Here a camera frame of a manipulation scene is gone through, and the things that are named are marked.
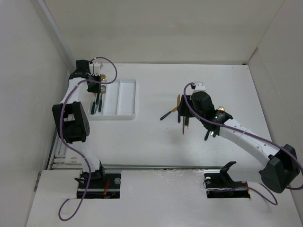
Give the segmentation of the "gold spoon green handle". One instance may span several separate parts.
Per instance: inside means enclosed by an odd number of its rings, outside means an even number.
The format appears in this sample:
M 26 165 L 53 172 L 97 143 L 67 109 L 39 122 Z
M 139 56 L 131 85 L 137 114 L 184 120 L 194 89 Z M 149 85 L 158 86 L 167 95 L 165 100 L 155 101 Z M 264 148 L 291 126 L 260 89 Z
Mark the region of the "gold spoon green handle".
M 101 74 L 100 81 L 103 81 L 105 79 L 106 79 L 106 76 L 104 74 Z M 97 93 L 96 100 L 95 100 L 95 111 L 96 111 L 98 103 L 99 103 L 99 98 L 100 98 L 100 93 Z
M 91 111 L 90 111 L 91 115 L 95 114 L 97 97 L 98 97 L 98 93 L 96 93 L 95 96 L 94 96 L 94 101 L 92 103 L 92 107 L 91 107 Z

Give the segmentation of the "silver spoon thin handle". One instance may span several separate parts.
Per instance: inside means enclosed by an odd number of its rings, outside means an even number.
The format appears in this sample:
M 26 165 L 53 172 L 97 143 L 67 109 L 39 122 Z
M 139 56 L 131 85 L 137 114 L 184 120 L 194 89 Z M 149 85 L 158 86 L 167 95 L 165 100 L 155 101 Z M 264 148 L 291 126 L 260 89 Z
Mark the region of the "silver spoon thin handle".
M 103 94 L 106 92 L 106 86 L 101 86 L 101 91 L 98 94 L 98 112 L 100 113 L 102 110 L 102 101 L 103 101 Z

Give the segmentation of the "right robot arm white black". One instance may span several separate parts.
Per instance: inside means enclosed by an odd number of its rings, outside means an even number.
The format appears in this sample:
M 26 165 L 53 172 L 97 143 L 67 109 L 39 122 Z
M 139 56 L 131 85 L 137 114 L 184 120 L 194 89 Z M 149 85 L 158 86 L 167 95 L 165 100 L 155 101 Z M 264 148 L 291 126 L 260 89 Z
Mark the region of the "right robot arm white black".
M 230 161 L 219 171 L 208 171 L 205 177 L 210 178 L 213 188 L 236 188 L 245 181 L 260 183 L 275 193 L 282 193 L 290 189 L 291 182 L 303 171 L 292 146 L 285 144 L 282 147 L 254 134 L 229 113 L 215 109 L 205 91 L 183 94 L 177 110 L 185 125 L 189 118 L 198 119 L 208 131 L 239 146 L 260 164 L 258 168 L 233 169 L 236 161 Z

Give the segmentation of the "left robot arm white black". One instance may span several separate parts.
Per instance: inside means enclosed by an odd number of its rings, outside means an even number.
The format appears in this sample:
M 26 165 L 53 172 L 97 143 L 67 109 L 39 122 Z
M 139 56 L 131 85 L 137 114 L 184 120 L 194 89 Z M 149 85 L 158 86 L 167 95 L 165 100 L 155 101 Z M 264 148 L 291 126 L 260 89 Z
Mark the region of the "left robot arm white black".
M 95 105 L 104 86 L 101 75 L 95 74 L 93 61 L 77 60 L 63 100 L 52 106 L 58 136 L 69 150 L 80 157 L 82 174 L 78 181 L 90 182 L 97 188 L 105 184 L 106 174 L 89 141 L 90 124 L 81 100 L 88 94 L 94 94 L 97 97 L 93 102 Z

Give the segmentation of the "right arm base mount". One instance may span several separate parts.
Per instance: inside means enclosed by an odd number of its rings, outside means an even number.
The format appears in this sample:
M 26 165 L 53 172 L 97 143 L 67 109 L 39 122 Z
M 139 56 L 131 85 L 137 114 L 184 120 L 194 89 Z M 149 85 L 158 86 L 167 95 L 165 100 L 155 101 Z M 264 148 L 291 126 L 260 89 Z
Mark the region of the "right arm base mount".
M 228 174 L 229 169 L 234 164 L 236 164 L 236 161 L 227 163 L 221 169 L 207 169 L 204 171 L 203 186 L 206 189 L 208 199 L 250 199 L 248 184 L 242 181 L 233 181 Z

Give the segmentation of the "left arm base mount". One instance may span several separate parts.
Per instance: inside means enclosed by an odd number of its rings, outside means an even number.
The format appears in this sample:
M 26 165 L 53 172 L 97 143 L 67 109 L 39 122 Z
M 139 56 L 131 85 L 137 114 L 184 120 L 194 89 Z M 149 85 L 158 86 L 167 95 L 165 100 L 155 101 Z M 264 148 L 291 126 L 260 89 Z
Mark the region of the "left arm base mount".
M 82 172 L 75 178 L 78 182 L 77 199 L 119 199 L 121 186 L 121 171 L 107 171 L 102 164 L 99 170 L 91 173 L 91 180 L 86 189 L 89 173 Z

